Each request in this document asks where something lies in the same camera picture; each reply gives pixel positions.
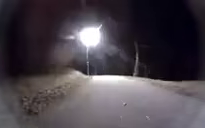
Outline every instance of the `bare tree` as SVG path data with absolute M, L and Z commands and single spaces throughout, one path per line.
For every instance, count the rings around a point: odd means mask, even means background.
M 138 76 L 139 74 L 139 48 L 138 48 L 138 43 L 135 41 L 135 66 L 134 66 L 134 72 L 133 76 Z

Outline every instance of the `bright light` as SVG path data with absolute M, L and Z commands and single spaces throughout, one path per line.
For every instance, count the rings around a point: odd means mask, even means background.
M 96 46 L 101 39 L 100 27 L 84 28 L 79 33 L 79 38 L 86 47 Z

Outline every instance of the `street light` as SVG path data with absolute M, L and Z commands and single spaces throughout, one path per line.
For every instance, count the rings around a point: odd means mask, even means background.
M 87 75 L 90 75 L 90 68 L 89 68 L 89 48 L 95 47 L 100 43 L 101 40 L 101 33 L 99 27 L 87 27 L 83 28 L 79 32 L 79 39 L 82 42 L 83 45 L 86 46 L 86 65 L 87 65 Z

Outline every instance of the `pole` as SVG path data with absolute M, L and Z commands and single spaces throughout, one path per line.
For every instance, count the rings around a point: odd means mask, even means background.
M 86 66 L 87 66 L 87 75 L 90 75 L 90 62 L 89 62 L 89 47 L 86 47 Z

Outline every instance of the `ground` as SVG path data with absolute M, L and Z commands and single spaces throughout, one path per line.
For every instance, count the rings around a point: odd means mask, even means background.
M 25 110 L 39 128 L 205 128 L 205 81 L 87 77 L 70 70 L 21 77 L 16 85 L 20 98 L 30 98 L 29 106 L 50 102 L 34 115 Z M 61 87 L 64 95 L 50 99 Z

